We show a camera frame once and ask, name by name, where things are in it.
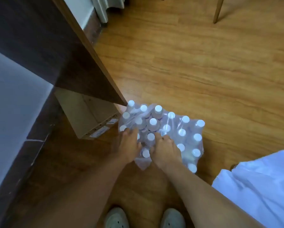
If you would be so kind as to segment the wooden chair leg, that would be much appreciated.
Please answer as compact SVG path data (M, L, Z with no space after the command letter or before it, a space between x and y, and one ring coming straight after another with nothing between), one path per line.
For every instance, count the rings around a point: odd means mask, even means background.
M213 18L213 24L216 24L218 22L219 14L222 8L222 5L224 3L224 0L218 0L216 5L216 10Z

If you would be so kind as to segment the dark wooden desk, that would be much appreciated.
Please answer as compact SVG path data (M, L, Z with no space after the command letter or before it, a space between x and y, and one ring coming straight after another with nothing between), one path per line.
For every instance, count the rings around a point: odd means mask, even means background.
M64 0L0 0L0 53L58 88L127 105Z

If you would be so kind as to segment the person's left forearm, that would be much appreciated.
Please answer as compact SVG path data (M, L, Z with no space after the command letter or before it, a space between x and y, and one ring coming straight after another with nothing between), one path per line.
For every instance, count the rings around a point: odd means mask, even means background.
M113 157L49 195L27 216L25 228L89 228L96 225L113 186L129 161Z

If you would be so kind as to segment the person's white garment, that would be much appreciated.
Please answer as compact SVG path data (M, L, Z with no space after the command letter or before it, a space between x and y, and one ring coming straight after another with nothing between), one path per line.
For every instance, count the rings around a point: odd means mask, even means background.
M222 169L212 187L267 228L284 228L284 150Z

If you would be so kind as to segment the person's right forearm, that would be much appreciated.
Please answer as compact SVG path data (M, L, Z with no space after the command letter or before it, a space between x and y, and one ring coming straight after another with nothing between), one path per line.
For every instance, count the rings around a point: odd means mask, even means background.
M265 228L183 164L159 167L181 197L195 228Z

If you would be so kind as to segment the person's right hand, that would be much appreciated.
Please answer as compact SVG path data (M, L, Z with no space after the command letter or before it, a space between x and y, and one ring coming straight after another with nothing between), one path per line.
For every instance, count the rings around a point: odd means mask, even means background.
M182 163L181 151L178 147L170 146L159 146L155 145L149 150L151 160L157 165L162 171L166 171L175 163Z

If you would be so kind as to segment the person's white shoe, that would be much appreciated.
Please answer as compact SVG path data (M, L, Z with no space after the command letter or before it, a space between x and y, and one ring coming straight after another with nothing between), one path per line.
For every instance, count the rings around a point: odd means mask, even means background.
M104 228L129 228L125 211L121 207L112 208L106 215Z
M168 208L163 213L160 228L186 228L186 222L178 210Z

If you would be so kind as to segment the shrink-wrapped pack of water bottles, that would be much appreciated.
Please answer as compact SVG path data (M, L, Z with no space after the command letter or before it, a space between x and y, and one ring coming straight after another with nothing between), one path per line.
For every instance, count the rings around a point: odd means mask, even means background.
M150 148L155 146L155 132L168 135L181 151L184 165L193 173L197 172L198 160L204 153L202 131L205 122L191 119L187 115L177 115L158 104L137 104L130 100L119 118L118 130L138 128L137 141L141 143L136 165L145 170L151 164Z

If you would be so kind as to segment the person's left hand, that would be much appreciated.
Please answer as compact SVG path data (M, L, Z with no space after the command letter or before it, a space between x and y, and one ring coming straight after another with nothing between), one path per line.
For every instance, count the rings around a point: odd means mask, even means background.
M121 141L121 133L118 135L116 149L117 159L126 165L132 162L139 154L142 149L142 144L138 140L134 141Z

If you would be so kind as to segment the person's left white shoe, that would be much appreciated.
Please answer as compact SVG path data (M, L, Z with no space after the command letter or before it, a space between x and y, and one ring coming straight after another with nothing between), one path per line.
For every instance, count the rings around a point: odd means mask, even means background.
M125 211L121 207L112 208L106 215L104 228L129 228Z

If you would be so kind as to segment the white curtain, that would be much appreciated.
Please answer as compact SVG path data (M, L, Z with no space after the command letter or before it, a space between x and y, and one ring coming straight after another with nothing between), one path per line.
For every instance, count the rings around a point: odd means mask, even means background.
M108 8L125 8L125 0L92 0L92 3L101 23L108 22L108 15L106 12Z

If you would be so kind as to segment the person's right white shoe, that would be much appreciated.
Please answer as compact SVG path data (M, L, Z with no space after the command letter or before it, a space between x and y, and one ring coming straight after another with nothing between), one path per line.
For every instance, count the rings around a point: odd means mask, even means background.
M163 213L160 228L186 228L186 222L178 210L168 208Z

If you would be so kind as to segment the open cardboard box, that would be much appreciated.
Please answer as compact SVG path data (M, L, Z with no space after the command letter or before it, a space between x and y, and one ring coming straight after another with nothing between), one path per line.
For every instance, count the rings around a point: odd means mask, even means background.
M114 103L63 88L54 94L79 139L96 139L118 123L120 112Z

